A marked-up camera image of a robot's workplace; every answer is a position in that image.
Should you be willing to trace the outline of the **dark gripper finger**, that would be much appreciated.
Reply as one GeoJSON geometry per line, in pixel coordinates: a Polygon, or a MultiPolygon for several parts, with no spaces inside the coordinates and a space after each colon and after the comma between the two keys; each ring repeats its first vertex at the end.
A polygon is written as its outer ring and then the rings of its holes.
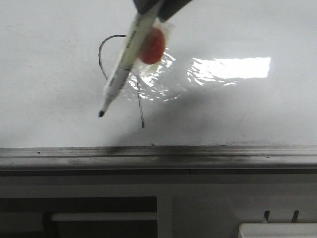
{"type": "Polygon", "coordinates": [[[135,8],[139,14],[145,14],[155,6],[159,0],[133,0],[135,8]]]}

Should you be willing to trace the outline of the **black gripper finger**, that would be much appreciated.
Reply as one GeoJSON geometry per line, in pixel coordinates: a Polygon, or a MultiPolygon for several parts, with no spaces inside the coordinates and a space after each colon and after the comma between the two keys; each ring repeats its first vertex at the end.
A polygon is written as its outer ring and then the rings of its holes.
{"type": "Polygon", "coordinates": [[[158,12],[158,19],[161,22],[169,20],[180,9],[186,6],[191,0],[165,0],[158,12]]]}

